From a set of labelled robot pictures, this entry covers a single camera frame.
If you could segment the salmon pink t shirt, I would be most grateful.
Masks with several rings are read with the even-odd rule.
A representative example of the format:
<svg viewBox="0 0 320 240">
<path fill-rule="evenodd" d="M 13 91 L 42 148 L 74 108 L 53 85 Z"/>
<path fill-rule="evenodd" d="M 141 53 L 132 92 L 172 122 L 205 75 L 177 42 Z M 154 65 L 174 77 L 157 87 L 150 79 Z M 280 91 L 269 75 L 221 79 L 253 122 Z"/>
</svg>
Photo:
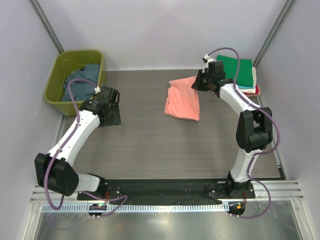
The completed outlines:
<svg viewBox="0 0 320 240">
<path fill-rule="evenodd" d="M 195 76 L 170 80 L 164 114 L 183 120 L 200 120 L 200 103 L 197 90 L 192 88 Z"/>
</svg>

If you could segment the olive green plastic bin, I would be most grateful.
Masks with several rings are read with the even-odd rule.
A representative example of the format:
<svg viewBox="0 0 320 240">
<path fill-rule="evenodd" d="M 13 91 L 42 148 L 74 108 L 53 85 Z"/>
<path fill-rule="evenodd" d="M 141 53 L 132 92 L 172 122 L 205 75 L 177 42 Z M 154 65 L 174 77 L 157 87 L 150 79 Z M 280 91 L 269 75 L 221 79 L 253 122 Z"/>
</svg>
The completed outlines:
<svg viewBox="0 0 320 240">
<path fill-rule="evenodd" d="M 44 91 L 44 99 L 67 117 L 75 116 L 76 110 L 71 101 L 62 101 L 63 95 L 67 91 L 64 84 L 69 75 L 83 69 L 88 64 L 100 66 L 97 85 L 101 87 L 106 81 L 106 76 L 104 73 L 104 56 L 98 50 L 63 52 L 56 58 L 52 67 Z"/>
</svg>

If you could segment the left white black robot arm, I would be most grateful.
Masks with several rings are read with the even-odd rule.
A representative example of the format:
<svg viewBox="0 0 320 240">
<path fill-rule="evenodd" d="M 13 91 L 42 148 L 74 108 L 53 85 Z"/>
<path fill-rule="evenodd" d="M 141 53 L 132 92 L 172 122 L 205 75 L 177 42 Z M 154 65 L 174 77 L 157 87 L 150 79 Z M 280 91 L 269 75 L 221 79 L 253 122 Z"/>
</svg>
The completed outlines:
<svg viewBox="0 0 320 240">
<path fill-rule="evenodd" d="M 34 160 L 38 185 L 65 197 L 75 192 L 88 192 L 95 200 L 106 194 L 104 178 L 90 173 L 76 173 L 73 169 L 82 146 L 96 128 L 121 124 L 119 102 L 111 100 L 84 101 L 74 122 L 60 141 L 48 151 L 39 153 Z"/>
</svg>

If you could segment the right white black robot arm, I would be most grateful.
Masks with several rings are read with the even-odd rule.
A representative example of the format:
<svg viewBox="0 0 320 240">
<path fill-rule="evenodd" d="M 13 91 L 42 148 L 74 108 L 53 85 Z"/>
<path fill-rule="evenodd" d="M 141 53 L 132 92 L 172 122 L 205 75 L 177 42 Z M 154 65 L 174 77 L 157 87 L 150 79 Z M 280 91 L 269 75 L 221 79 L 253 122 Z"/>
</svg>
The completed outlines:
<svg viewBox="0 0 320 240">
<path fill-rule="evenodd" d="M 239 151 L 227 175 L 225 192 L 231 198 L 241 198 L 250 188 L 253 180 L 251 172 L 256 160 L 273 140 L 272 111 L 246 97 L 232 79 L 225 78 L 224 71 L 213 73 L 200 69 L 191 88 L 212 91 L 238 116 L 235 139 Z"/>
</svg>

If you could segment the green folded t shirt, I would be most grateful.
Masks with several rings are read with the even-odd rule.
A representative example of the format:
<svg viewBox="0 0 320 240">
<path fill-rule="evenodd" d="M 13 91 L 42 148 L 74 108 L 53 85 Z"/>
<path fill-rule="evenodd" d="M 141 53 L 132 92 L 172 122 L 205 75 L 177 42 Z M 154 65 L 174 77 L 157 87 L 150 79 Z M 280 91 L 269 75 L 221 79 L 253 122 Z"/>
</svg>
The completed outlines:
<svg viewBox="0 0 320 240">
<path fill-rule="evenodd" d="M 238 59 L 219 54 L 216 60 L 223 62 L 225 77 L 234 80 L 238 69 Z M 253 87 L 252 68 L 253 64 L 251 59 L 240 59 L 239 72 L 236 79 L 237 85 Z"/>
</svg>

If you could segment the light blue folded t shirt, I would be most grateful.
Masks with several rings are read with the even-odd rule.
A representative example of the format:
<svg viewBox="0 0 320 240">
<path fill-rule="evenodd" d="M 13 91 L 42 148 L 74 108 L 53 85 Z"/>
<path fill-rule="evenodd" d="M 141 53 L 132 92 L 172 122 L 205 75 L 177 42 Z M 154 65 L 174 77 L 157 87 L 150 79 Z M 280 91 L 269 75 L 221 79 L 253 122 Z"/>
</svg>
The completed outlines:
<svg viewBox="0 0 320 240">
<path fill-rule="evenodd" d="M 239 89 L 244 89 L 244 90 L 251 90 L 251 89 L 255 89 L 255 85 L 254 86 L 242 86 L 242 85 L 237 85 Z"/>
</svg>

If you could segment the red folded t shirt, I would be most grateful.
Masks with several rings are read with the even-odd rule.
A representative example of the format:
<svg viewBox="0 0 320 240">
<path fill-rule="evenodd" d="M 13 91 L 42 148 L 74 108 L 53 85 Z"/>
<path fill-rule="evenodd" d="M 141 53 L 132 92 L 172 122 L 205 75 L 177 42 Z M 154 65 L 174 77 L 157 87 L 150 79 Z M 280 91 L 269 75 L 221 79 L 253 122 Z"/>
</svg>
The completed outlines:
<svg viewBox="0 0 320 240">
<path fill-rule="evenodd" d="M 255 93 L 251 93 L 251 92 L 244 92 L 244 94 L 245 94 L 246 96 L 252 96 L 252 95 L 255 95 Z"/>
</svg>

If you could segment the blue grey t shirt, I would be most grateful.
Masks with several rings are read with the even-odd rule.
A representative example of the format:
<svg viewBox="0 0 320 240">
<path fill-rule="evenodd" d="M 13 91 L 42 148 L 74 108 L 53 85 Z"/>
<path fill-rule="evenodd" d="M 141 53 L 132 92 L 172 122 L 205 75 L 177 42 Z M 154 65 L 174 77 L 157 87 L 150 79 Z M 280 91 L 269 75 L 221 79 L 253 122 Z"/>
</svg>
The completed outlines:
<svg viewBox="0 0 320 240">
<path fill-rule="evenodd" d="M 75 70 L 65 80 L 63 84 L 64 94 L 62 102 L 71 102 L 71 97 L 68 91 L 68 83 L 75 79 L 86 81 L 75 81 L 71 83 L 70 90 L 76 102 L 85 101 L 95 94 L 95 87 L 98 86 L 100 73 L 99 64 L 86 64 L 85 67 Z"/>
</svg>

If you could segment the white folded t shirt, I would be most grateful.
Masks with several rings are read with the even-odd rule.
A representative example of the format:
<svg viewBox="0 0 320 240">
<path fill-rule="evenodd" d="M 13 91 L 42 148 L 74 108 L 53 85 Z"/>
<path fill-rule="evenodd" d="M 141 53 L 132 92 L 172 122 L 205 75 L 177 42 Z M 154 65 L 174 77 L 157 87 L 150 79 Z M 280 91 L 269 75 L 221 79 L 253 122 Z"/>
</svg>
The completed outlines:
<svg viewBox="0 0 320 240">
<path fill-rule="evenodd" d="M 240 89 L 242 93 L 254 93 L 255 89 Z"/>
</svg>

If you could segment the tan folded t shirt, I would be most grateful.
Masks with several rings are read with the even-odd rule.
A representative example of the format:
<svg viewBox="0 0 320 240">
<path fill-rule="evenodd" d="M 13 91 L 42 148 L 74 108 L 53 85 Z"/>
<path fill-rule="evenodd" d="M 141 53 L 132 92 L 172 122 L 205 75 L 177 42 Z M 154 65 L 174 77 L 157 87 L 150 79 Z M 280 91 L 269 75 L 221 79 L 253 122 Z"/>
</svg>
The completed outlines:
<svg viewBox="0 0 320 240">
<path fill-rule="evenodd" d="M 254 93 L 250 93 L 249 95 L 253 97 L 257 97 L 261 95 L 261 89 L 258 84 L 255 86 Z"/>
</svg>

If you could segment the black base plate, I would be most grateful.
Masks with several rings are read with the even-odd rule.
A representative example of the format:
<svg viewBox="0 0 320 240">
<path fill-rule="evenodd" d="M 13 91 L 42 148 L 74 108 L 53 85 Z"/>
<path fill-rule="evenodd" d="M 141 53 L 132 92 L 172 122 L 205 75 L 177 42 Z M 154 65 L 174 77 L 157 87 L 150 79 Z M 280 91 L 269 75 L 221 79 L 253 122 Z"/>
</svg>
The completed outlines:
<svg viewBox="0 0 320 240">
<path fill-rule="evenodd" d="M 127 195 L 127 205 L 135 206 L 197 206 L 217 205 L 230 199 L 256 197 L 253 185 L 231 193 L 225 178 L 198 179 L 109 179 L 100 198 L 115 199 Z"/>
</svg>

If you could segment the left aluminium frame post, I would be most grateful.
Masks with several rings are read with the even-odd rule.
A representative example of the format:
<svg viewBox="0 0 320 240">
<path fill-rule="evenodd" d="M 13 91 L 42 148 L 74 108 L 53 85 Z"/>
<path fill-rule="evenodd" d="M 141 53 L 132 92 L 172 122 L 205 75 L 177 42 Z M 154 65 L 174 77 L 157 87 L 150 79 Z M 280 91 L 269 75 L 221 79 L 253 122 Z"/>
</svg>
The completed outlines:
<svg viewBox="0 0 320 240">
<path fill-rule="evenodd" d="M 38 0 L 29 0 L 29 3 L 31 4 L 35 14 L 39 18 L 40 22 L 42 23 L 45 31 L 47 32 L 51 42 L 53 43 L 54 47 L 56 48 L 57 52 L 59 54 L 62 54 L 65 50 L 59 41 L 52 25 L 50 24 L 50 21 L 48 20 L 44 10 L 42 9 L 40 3 Z"/>
</svg>

